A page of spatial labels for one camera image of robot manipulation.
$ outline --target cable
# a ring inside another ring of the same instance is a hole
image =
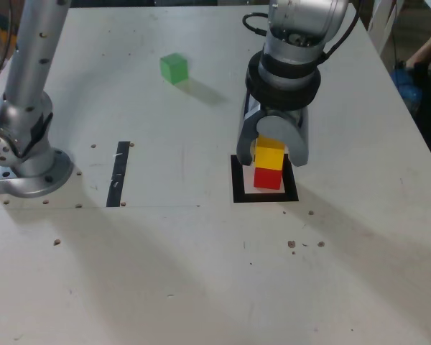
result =
[[[324,63],[328,58],[330,58],[330,56],[342,45],[343,42],[345,42],[345,40],[348,38],[348,36],[350,35],[350,33],[353,31],[354,27],[356,26],[356,24],[358,23],[359,20],[359,15],[361,14],[361,10],[362,10],[362,5],[364,3],[364,0],[359,0],[359,5],[358,8],[356,9],[356,13],[354,14],[354,18],[353,21],[351,22],[350,26],[348,27],[348,29],[345,31],[345,33],[343,34],[343,36],[337,41],[337,43],[335,43],[328,52],[323,52],[323,54],[321,55],[320,60],[318,61],[318,64]]]
[[[8,0],[8,33],[6,34],[6,44],[0,57],[0,71],[5,63],[6,56],[8,55],[9,46],[11,44],[11,27],[13,26],[13,5],[11,0]]]
[[[258,27],[252,27],[251,25],[247,24],[247,21],[246,21],[246,20],[247,20],[248,18],[251,18],[251,17],[262,17],[262,18],[268,18],[268,14],[267,14],[267,13],[262,13],[262,12],[252,12],[252,13],[246,14],[246,15],[243,17],[243,25],[244,25],[247,29],[251,30],[252,32],[255,32],[257,35],[260,35],[260,36],[266,36],[266,35],[267,35],[267,31],[266,31],[266,30],[259,29]]]

